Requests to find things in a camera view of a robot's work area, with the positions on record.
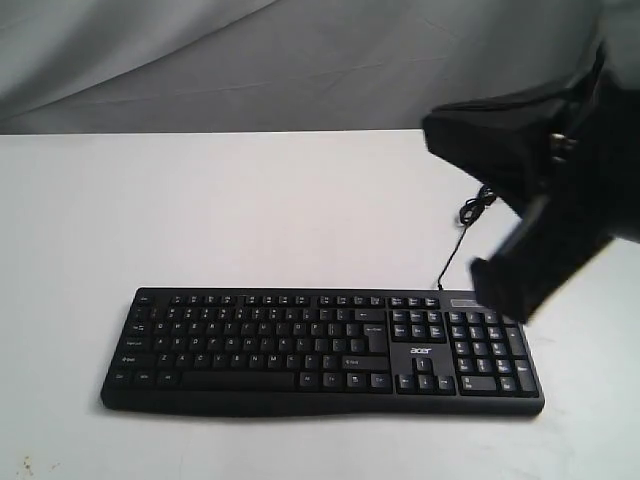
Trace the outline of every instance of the white table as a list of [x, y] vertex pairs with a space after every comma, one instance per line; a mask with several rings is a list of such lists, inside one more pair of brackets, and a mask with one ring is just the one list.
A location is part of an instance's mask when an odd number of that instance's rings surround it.
[[[640, 247], [624, 242], [528, 328], [534, 420], [100, 404], [138, 286], [431, 288], [477, 184], [420, 132], [0, 137], [0, 172], [2, 479], [637, 478]], [[470, 288], [468, 260], [516, 221], [492, 207], [445, 287]]]

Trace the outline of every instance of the gray backdrop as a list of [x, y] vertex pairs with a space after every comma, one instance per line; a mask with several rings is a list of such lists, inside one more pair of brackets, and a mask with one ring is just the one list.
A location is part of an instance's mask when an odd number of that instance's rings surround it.
[[597, 0], [0, 0], [0, 133], [416, 128], [439, 103], [573, 71], [598, 12]]

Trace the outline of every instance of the acer keyboard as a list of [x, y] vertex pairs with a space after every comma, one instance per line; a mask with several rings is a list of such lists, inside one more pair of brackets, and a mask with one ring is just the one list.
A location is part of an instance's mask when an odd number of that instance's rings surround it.
[[208, 416], [544, 406], [522, 327], [461, 291], [141, 288], [101, 397]]

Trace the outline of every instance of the table surface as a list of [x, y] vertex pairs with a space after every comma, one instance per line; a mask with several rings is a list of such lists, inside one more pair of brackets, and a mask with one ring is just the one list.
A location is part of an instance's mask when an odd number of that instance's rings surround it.
[[[183, 418], [98, 393], [139, 286], [429, 289], [477, 183], [418, 131], [0, 137], [0, 478], [637, 478], [640, 247], [527, 327], [533, 420]], [[517, 222], [501, 202], [445, 278]]]

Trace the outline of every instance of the acer logo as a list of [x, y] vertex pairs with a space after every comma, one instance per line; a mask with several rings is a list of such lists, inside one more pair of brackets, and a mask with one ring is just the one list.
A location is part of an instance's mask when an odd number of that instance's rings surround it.
[[411, 351], [409, 353], [420, 353], [422, 355], [426, 355], [431, 351], [430, 348], [417, 348], [417, 347], [412, 347]]

